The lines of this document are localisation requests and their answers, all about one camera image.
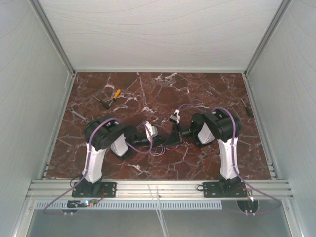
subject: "robotic arm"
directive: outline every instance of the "robotic arm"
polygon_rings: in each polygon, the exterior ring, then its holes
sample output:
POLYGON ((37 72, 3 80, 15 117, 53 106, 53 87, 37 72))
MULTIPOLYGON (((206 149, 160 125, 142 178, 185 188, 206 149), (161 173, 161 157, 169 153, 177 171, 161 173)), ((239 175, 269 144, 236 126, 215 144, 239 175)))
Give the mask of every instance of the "robotic arm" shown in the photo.
MULTIPOLYGON (((104 116, 90 122, 85 128, 85 139, 87 142, 87 149, 89 149, 89 139, 95 128, 103 121, 113 118, 113 116, 104 116)), ((237 167, 237 139, 239 131, 241 130, 240 120, 233 115, 236 124, 236 137, 234 139, 234 159, 235 168, 239 173, 237 167)), ((192 138, 195 145, 198 147, 208 146, 217 139, 220 147, 221 168, 220 168, 220 186, 223 193, 229 192, 232 188, 240 183, 240 179, 233 169, 232 161, 232 137, 233 125, 231 118, 225 112, 216 110, 214 112, 206 112, 203 114, 194 114, 191 119, 190 127, 181 127, 179 124, 180 116, 179 111, 170 117, 174 123, 173 130, 167 138, 158 135, 157 129, 146 122, 146 127, 151 133, 153 139, 153 147, 164 145, 177 146, 182 143, 183 138, 192 138)), ((126 142, 133 146, 146 146, 150 144, 150 137, 146 131, 146 136, 140 135, 135 126, 126 126, 111 121, 103 125, 92 138, 92 153, 89 161, 89 170, 82 186, 85 191, 94 196, 100 190, 102 179, 101 167, 104 155, 108 148, 120 159, 125 159, 130 156, 131 149, 127 146, 126 142)), ((87 160, 83 174, 87 171, 87 160)))

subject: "gray floor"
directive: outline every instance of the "gray floor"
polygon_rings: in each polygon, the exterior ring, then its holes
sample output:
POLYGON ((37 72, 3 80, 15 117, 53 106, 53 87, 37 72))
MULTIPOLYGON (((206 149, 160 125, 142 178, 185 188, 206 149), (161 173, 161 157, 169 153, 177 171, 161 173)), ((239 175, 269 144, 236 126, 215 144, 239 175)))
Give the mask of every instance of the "gray floor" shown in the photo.
MULTIPOLYGON (((170 237, 286 237, 290 236, 283 208, 256 217, 237 212, 236 202, 223 210, 164 211, 170 237)), ((261 201, 260 210, 275 205, 261 201)), ((81 210, 73 216, 45 215, 36 210, 28 237, 162 237, 152 210, 81 210)))

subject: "white panel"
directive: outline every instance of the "white panel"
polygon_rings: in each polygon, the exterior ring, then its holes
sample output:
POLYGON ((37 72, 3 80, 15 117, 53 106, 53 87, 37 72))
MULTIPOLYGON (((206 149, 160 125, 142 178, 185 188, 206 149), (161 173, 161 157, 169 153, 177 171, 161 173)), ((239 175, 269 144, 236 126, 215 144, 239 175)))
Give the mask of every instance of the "white panel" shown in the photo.
POLYGON ((316 233, 316 2, 293 0, 250 73, 260 118, 304 236, 316 233))
POLYGON ((77 70, 245 70, 281 0, 40 0, 77 70))
POLYGON ((27 0, 0 0, 0 236, 38 178, 68 71, 27 0))

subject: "wrench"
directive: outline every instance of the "wrench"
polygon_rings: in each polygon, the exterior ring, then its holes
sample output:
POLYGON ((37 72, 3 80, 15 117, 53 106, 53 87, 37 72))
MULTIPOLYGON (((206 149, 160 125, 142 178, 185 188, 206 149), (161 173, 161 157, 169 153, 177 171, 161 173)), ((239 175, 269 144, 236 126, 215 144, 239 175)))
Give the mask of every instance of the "wrench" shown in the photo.
POLYGON ((84 116, 78 114, 76 111, 74 111, 73 109, 70 110, 71 113, 79 116, 80 118, 82 118, 84 121, 88 122, 89 120, 87 118, 85 118, 84 116))

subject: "purple cable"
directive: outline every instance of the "purple cable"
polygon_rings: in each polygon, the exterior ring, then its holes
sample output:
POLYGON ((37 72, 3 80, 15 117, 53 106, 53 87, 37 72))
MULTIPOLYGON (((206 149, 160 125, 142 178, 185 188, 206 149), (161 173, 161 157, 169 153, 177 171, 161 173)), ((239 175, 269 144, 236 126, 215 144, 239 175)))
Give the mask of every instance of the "purple cable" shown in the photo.
POLYGON ((223 108, 223 107, 215 107, 214 109, 212 109, 212 112, 214 112, 216 109, 225 111, 225 112, 228 114, 228 116, 231 118, 232 123, 233 123, 233 137, 232 137, 232 144, 231 144, 231 146, 232 146, 233 169, 234 169, 234 172, 236 173, 236 175, 239 177, 239 179, 240 179, 241 181, 243 181, 243 182, 244 182, 247 186, 249 186, 252 190, 254 190, 254 191, 256 191, 256 192, 258 192, 258 193, 260 193, 260 194, 262 194, 262 195, 264 195, 264 196, 266 196, 266 197, 268 197, 268 198, 271 198, 271 199, 273 199, 273 200, 275 200, 275 201, 277 201, 277 202, 279 203, 279 205, 278 205, 277 207, 275 207, 275 208, 272 208, 272 209, 266 210, 266 211, 256 212, 256 214, 269 213, 269 212, 272 212, 272 211, 278 209, 279 207, 282 206, 281 200, 279 200, 279 199, 277 199, 276 197, 271 196, 271 195, 269 195, 269 194, 267 194, 267 193, 264 193, 263 191, 260 191, 260 190, 257 189, 257 188, 254 188, 252 185, 250 185, 248 182, 246 182, 246 181, 244 180, 244 178, 241 177, 241 175, 238 174, 238 172, 237 172, 237 170, 236 170, 236 167, 235 167, 235 158, 234 158, 234 155, 235 155, 235 153, 234 153, 234 140, 235 140, 235 135, 236 135, 236 123, 235 123, 235 120, 234 120, 232 114, 231 114, 227 109, 225 109, 225 108, 223 108))
POLYGON ((197 110, 199 110, 201 113, 203 113, 203 110, 201 110, 198 106, 195 106, 195 105, 192 105, 192 104, 183 104, 183 105, 180 105, 178 110, 180 110, 182 107, 184 106, 190 106, 190 107, 193 107, 193 108, 196 108, 197 110))
POLYGON ((145 130, 148 132, 149 137, 150 137, 150 147, 149 147, 149 150, 146 151, 146 152, 142 152, 142 151, 136 149, 135 147, 133 147, 133 146, 132 146, 131 144, 129 144, 128 142, 126 142, 126 144, 127 144, 131 149, 133 149, 134 151, 136 151, 136 152, 138 152, 138 153, 140 153, 140 154, 148 154, 149 152, 152 151, 152 148, 153 148, 153 138, 152 138, 152 135, 150 134, 149 129, 146 127, 145 122, 143 122, 143 125, 144 125, 145 130))
POLYGON ((92 138, 95 135, 95 133, 100 129, 100 127, 102 127, 103 125, 105 125, 106 123, 110 122, 110 121, 119 121, 118 118, 109 118, 107 120, 105 120, 104 122, 100 123, 99 126, 97 126, 95 128, 95 130, 92 132, 90 139, 89 139, 89 151, 88 151, 88 157, 87 157, 87 167, 86 167, 86 172, 84 173, 83 177, 75 184, 73 185, 71 188, 69 188, 68 190, 66 190, 64 193, 62 193, 61 195, 59 195, 57 198, 55 198, 53 201, 51 201, 43 210, 44 214, 48 214, 48 215, 65 215, 64 213, 47 213, 46 210, 54 203, 56 202, 58 199, 60 199, 62 196, 64 196, 65 194, 69 193, 71 190, 73 190, 75 187, 78 186, 79 183, 81 183, 84 178, 87 176, 88 171, 89 171, 89 162, 90 162, 90 157, 91 157, 91 152, 92 152, 92 138))

